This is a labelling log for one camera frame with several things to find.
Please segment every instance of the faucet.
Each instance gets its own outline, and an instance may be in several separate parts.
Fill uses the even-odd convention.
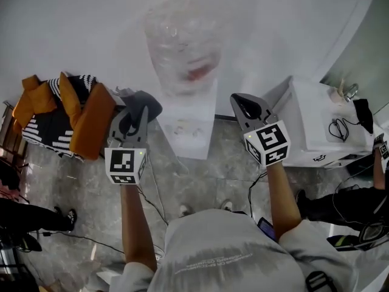
[[[347,102],[349,102],[350,100],[352,100],[352,99],[354,98],[355,94],[357,94],[358,89],[359,89],[358,83],[354,83],[352,86],[350,86],[350,87],[344,92],[345,100],[346,100]]]

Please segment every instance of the phone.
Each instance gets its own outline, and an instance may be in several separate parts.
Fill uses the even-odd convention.
[[[263,231],[263,233],[265,235],[267,235],[270,239],[277,242],[277,240],[275,238],[275,232],[274,232],[273,225],[271,225],[265,218],[261,217],[257,226],[259,227],[259,229],[261,229]]]

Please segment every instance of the gray tile floor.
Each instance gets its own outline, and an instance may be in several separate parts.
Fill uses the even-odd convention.
[[[181,203],[195,211],[219,207],[225,199],[233,201],[235,210],[249,212],[247,199],[251,183],[264,171],[245,151],[239,141],[236,122],[216,120],[210,151],[206,161],[180,158],[177,160],[156,122],[149,125],[148,142],[155,181],[168,221],[178,217]],[[78,221],[73,231],[122,250],[119,188],[105,175],[104,160],[81,162],[60,158],[45,148],[29,145],[24,170],[23,187],[32,204],[52,209],[59,205],[63,211],[75,208]],[[345,169],[286,168],[292,189],[307,190],[308,197],[316,198],[333,192],[341,180],[348,177]],[[369,187],[371,183],[358,179]],[[142,178],[142,189],[147,198],[160,208],[157,188],[150,164]],[[267,177],[252,190],[254,216],[270,219]],[[163,248],[166,226],[155,209],[143,202],[154,244]],[[316,223],[324,237],[329,224]],[[351,232],[336,226],[334,234]],[[123,256],[109,248],[85,239],[69,238],[61,234],[40,238],[43,252],[23,254],[31,272],[45,284],[59,280],[65,291],[79,291],[88,275],[102,265],[122,261]]]

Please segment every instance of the clear plastic bag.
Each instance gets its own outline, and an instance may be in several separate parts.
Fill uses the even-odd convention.
[[[221,57],[221,32],[222,19],[209,0],[168,0],[147,13],[147,45],[167,94],[211,87]]]

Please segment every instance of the black pants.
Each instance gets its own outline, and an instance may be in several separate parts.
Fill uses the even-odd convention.
[[[0,198],[0,226],[14,232],[68,231],[71,221],[43,207],[19,204]]]
[[[301,216],[310,221],[324,221],[361,231],[366,224],[372,222],[373,212],[384,200],[386,194],[386,191],[374,187],[340,191],[320,199],[299,202],[298,208]],[[381,207],[380,212],[383,212],[387,205],[388,201]]]

